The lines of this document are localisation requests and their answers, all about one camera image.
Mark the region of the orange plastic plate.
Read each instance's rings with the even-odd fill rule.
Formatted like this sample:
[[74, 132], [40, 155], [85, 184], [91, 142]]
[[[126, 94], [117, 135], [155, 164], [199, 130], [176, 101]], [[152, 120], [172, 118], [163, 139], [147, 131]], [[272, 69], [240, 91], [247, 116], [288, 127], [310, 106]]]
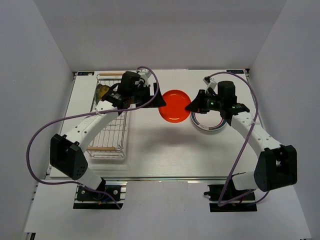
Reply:
[[158, 108], [160, 116], [169, 123], [181, 123], [186, 120], [190, 111], [185, 107], [191, 103], [190, 97], [182, 90], [172, 89], [162, 95], [166, 106]]

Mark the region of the white plate with red characters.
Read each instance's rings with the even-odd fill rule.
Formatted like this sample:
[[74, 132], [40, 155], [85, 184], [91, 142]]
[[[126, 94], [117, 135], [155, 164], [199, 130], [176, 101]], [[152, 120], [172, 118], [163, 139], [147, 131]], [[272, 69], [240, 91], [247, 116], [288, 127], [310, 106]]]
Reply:
[[190, 120], [198, 130], [210, 134], [217, 133], [227, 125], [218, 111], [210, 111], [204, 114], [191, 112]]

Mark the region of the yellow patterned dark plate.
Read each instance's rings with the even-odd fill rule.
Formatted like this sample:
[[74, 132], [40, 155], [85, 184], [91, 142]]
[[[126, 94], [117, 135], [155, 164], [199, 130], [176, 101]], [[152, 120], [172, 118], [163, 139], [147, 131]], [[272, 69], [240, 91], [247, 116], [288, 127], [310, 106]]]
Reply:
[[98, 103], [109, 89], [110, 87], [108, 85], [98, 84], [95, 90], [95, 101]]

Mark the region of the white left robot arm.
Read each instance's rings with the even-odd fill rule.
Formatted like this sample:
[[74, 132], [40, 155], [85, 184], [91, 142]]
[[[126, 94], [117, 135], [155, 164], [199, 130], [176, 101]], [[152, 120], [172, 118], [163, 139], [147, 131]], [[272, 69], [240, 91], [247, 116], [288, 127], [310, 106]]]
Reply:
[[106, 125], [123, 112], [131, 111], [131, 105], [137, 108], [166, 106], [158, 82], [153, 84], [154, 94], [151, 94], [149, 78], [154, 75], [151, 69], [143, 66], [135, 72], [124, 72], [119, 82], [98, 97], [88, 116], [70, 131], [55, 134], [50, 140], [50, 165], [88, 188], [88, 193], [96, 200], [105, 196], [106, 181], [89, 168], [85, 151]]

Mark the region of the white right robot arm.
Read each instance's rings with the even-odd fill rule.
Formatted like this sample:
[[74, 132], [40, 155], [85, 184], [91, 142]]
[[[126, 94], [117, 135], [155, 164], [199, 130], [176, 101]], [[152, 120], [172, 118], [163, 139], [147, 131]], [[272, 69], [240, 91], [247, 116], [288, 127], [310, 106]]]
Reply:
[[263, 192], [291, 186], [298, 181], [297, 151], [292, 145], [283, 145], [256, 122], [249, 108], [239, 103], [232, 81], [215, 82], [204, 79], [206, 89], [198, 91], [185, 110], [195, 114], [217, 111], [229, 126], [235, 129], [257, 155], [254, 171], [232, 175], [232, 183], [225, 188], [226, 195], [236, 200], [244, 190]]

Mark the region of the blue table label right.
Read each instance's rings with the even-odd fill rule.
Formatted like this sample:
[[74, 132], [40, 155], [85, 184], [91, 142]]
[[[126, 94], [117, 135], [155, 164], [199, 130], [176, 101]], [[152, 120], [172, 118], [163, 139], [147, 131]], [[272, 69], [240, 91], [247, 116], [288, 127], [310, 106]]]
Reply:
[[244, 74], [244, 71], [243, 70], [240, 70], [240, 69], [227, 69], [226, 72], [228, 73], [232, 73], [232, 74]]

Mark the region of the blue table label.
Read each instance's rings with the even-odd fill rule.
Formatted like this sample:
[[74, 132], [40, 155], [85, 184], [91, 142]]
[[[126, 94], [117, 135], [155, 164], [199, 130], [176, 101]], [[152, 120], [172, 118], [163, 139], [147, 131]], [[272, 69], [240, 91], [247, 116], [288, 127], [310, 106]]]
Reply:
[[77, 73], [78, 76], [94, 76], [95, 72], [94, 71], [79, 71]]
[[232, 73], [232, 74], [244, 74], [244, 71], [243, 70], [240, 70], [240, 69], [227, 69], [226, 72], [228, 73]]

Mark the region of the blue table label left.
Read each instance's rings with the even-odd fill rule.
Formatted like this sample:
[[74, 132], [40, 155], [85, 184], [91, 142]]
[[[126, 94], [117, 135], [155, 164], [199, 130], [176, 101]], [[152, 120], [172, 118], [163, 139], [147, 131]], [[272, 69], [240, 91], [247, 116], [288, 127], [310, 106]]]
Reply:
[[77, 73], [78, 76], [94, 76], [95, 72], [94, 71], [79, 71]]

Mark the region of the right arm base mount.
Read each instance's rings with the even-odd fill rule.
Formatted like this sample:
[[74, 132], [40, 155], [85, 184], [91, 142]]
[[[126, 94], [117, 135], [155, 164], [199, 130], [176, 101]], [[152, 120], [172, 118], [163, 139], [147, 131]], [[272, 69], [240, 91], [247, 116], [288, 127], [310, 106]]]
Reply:
[[[218, 206], [218, 200], [223, 190], [223, 184], [210, 184], [208, 185], [208, 191], [205, 191], [203, 195], [209, 200], [209, 209], [211, 213], [240, 213], [240, 212], [256, 212], [257, 205], [255, 194], [251, 192], [246, 196], [232, 201], [224, 206]], [[221, 203], [227, 200], [233, 199], [239, 195], [248, 192], [248, 190], [236, 190], [232, 183], [228, 184], [226, 191], [222, 197]]]

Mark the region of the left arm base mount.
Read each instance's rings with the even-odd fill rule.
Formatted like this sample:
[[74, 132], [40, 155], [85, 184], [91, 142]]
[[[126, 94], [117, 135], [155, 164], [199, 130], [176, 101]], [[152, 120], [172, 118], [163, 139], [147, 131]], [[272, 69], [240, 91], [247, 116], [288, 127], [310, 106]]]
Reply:
[[87, 190], [82, 185], [76, 188], [73, 201], [75, 210], [120, 210], [125, 202], [127, 182], [106, 181], [107, 194]]

